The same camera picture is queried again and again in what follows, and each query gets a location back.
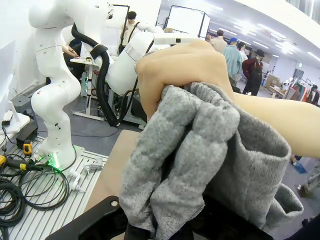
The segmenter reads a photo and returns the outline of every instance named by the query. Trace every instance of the light blue jacket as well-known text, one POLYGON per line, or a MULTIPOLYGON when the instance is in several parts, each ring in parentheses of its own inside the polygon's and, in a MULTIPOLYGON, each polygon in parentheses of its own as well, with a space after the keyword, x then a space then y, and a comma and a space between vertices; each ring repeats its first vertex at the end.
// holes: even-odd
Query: light blue jacket
POLYGON ((228 75, 233 80, 237 78, 238 74, 242 73, 242 57, 237 48, 234 45, 227 45, 224 49, 223 55, 226 60, 226 66, 228 68, 228 75))

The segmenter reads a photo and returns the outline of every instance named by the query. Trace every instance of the man in maroon jacket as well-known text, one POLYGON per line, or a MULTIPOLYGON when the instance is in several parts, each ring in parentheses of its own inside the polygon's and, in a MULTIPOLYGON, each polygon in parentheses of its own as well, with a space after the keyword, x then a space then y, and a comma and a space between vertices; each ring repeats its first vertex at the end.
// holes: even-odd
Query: man in maroon jacket
POLYGON ((252 96, 257 96, 262 82, 262 58, 265 52, 261 49, 256 51, 256 57, 245 60, 242 63, 242 70, 247 78, 246 85, 242 94, 251 93, 252 96))

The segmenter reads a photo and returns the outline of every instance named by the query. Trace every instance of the man in cap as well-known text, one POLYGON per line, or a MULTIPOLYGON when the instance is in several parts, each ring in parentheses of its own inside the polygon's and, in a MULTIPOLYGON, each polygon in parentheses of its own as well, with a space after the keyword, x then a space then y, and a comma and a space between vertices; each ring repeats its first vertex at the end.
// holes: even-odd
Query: man in cap
POLYGON ((262 68, 264 66, 262 59, 264 56, 265 52, 258 49, 256 57, 245 60, 242 63, 243 74, 247 78, 243 94, 251 93, 252 96, 257 96, 262 82, 262 68))
POLYGON ((231 86, 233 87, 237 86, 237 81, 240 79, 242 72, 242 57, 237 48, 237 44, 238 39, 232 37, 223 51, 223 55, 226 60, 229 80, 231 86))

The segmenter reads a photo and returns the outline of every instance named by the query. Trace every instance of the gray sweater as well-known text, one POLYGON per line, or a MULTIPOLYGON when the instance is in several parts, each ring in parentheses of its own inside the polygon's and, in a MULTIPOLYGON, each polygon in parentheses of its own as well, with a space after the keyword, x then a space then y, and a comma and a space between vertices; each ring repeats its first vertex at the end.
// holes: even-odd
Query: gray sweater
POLYGON ((152 232, 155 240, 168 240, 197 216, 204 192, 267 231, 303 212, 299 199, 281 184, 290 156, 282 136, 220 88, 167 86, 124 170, 120 205, 130 224, 152 232), (189 124, 192 129, 161 182, 161 166, 189 124))

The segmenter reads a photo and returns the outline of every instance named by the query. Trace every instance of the screw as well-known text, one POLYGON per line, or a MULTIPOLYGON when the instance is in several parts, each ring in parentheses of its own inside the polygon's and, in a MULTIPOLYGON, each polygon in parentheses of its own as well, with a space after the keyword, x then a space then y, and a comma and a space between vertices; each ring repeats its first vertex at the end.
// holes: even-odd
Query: screw
POLYGON ((118 206, 118 202, 117 202, 117 201, 112 201, 112 202, 111 202, 111 206, 112 206, 112 207, 118 206))

